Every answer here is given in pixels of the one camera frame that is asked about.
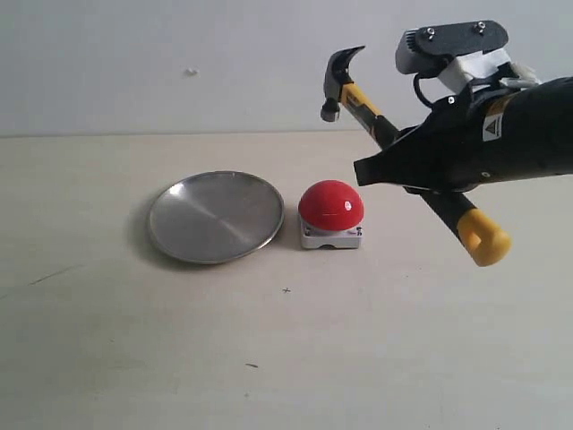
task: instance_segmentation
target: red dome button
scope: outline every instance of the red dome button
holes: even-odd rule
[[[360,224],[364,206],[355,189],[344,182],[317,182],[298,203],[302,219],[315,228],[328,231],[348,230]]]

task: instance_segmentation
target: yellow handle grip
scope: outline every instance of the yellow handle grip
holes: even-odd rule
[[[458,221],[462,245],[478,266],[500,261],[511,248],[511,237],[479,209],[471,209]]]

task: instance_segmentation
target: beige table surface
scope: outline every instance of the beige table surface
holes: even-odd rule
[[[360,189],[360,250],[300,250],[306,187],[355,184],[375,151],[360,132],[0,140],[0,428],[571,428],[573,178],[470,193],[514,237],[491,268],[391,185]],[[213,169],[277,187],[280,237],[217,267],[161,258],[150,199]]]

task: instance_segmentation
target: stainless steel plate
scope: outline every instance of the stainless steel plate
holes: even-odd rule
[[[242,172],[209,172],[170,186],[153,203],[149,231],[162,252],[185,262],[228,262],[265,246],[285,217],[278,191]]]

